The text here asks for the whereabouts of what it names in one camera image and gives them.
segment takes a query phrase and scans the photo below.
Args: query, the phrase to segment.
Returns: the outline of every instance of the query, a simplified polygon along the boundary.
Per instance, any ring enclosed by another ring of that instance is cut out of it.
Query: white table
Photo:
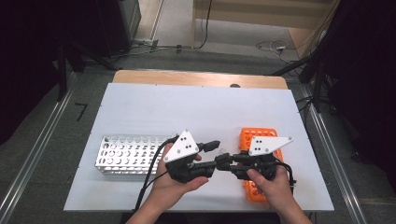
[[[243,127],[274,128],[292,136],[282,147],[293,169],[294,197],[305,211],[332,211],[326,189],[297,106],[289,90],[240,89],[110,83],[92,127],[70,189],[65,211],[130,211],[143,182],[108,178],[94,167],[104,134],[169,135],[189,129],[195,141],[220,140],[220,148],[238,153]],[[219,150],[202,154],[213,161]],[[249,203],[241,180],[216,170],[209,183],[186,194],[171,211],[247,212],[268,210]]]

